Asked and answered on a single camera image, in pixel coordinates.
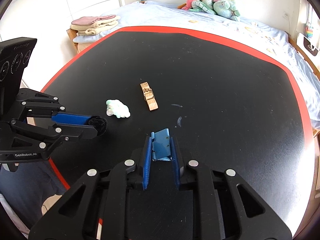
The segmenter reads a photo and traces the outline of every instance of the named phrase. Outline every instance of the pink towel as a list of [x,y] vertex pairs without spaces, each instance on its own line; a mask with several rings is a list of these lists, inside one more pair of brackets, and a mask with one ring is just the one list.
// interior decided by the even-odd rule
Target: pink towel
[[72,21],[71,24],[74,24],[74,25],[91,25],[91,24],[95,23],[96,21],[112,19],[114,17],[116,17],[116,16],[115,15],[107,15],[107,16],[99,16],[99,17],[84,16],[84,17],[81,17],[79,19],[76,19],[76,20]]

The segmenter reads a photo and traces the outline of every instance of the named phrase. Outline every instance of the beige towel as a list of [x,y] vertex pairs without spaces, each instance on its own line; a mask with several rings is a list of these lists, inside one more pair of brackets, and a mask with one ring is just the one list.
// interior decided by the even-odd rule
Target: beige towel
[[91,25],[75,25],[75,24],[71,24],[70,25],[70,29],[72,30],[76,30],[76,31],[85,31],[88,29],[92,29],[92,28],[100,28],[100,27],[104,27],[106,25],[108,25],[109,23],[119,20],[120,16],[116,16],[112,19],[106,19],[106,20],[100,20],[100,21],[96,21]]
[[100,32],[104,32],[104,31],[112,29],[113,27],[116,27],[119,23],[118,23],[118,21],[113,21],[112,25],[110,25],[110,24],[105,25],[100,28],[90,28],[85,31],[78,31],[78,35],[81,35],[81,36],[98,35]]

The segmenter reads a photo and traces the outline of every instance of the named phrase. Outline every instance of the red table edge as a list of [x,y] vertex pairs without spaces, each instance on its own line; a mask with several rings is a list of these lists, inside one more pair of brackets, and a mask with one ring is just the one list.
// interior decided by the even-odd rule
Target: red table edge
[[[296,96],[297,102],[298,102],[298,107],[300,110],[300,115],[302,119],[302,127],[303,127],[303,132],[304,132],[304,142],[305,142],[305,150],[308,151],[308,148],[310,145],[313,145],[313,133],[312,133],[312,126],[311,126],[311,121],[308,113],[308,109],[306,106],[306,103],[304,101],[304,98],[302,96],[302,93],[300,91],[300,88],[294,79],[294,76],[292,75],[291,71],[276,61],[275,59],[271,58],[270,56],[253,49],[247,45],[244,45],[240,42],[230,40],[225,37],[221,37],[215,34],[211,33],[205,33],[201,31],[196,31],[196,30],[190,30],[190,29],[184,29],[184,28],[175,28],[175,27],[166,27],[166,26],[132,26],[132,27],[123,27],[120,28],[107,36],[101,38],[100,40],[96,41],[95,43],[91,44],[89,47],[84,49],[82,52],[77,54],[75,57],[73,57],[67,64],[65,64],[64,67],[62,67],[50,80],[49,82],[44,86],[44,88],[41,90],[41,92],[45,92],[45,90],[54,82],[54,80],[63,72],[65,71],[72,63],[74,63],[79,57],[81,57],[84,53],[86,53],[89,49],[92,49],[94,46],[99,44],[100,42],[104,41],[105,39],[109,38],[115,33],[118,32],[153,32],[153,33],[182,33],[182,34],[187,34],[205,41],[212,41],[221,45],[225,45],[228,47],[231,47],[233,49],[240,50],[244,53],[247,53],[251,56],[257,57],[259,59],[262,59],[266,62],[272,63],[282,70],[284,70],[289,78],[289,81],[291,83],[291,86],[293,88],[294,94]],[[61,181],[61,183],[64,185],[66,189],[70,188],[70,185],[67,183],[67,181],[64,179],[64,177],[61,175],[59,172],[58,168],[54,164],[52,159],[49,159],[49,162],[52,166],[52,169],[56,173],[57,177]]]

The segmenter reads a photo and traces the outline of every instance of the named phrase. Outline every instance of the wooden mousetrap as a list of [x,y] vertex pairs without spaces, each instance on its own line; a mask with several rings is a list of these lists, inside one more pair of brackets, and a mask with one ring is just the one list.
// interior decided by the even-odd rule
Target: wooden mousetrap
[[150,111],[157,109],[158,104],[148,82],[141,83],[140,86],[143,91],[144,100],[147,102]]

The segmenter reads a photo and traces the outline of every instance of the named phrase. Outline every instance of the green plush toy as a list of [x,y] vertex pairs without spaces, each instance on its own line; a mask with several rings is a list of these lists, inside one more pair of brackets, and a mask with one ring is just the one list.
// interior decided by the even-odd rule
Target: green plush toy
[[236,0],[219,0],[213,4],[214,11],[222,17],[240,21],[240,13],[236,8]]
[[191,6],[192,9],[189,9],[191,12],[206,12],[216,15],[216,12],[213,10],[212,0],[192,1]]

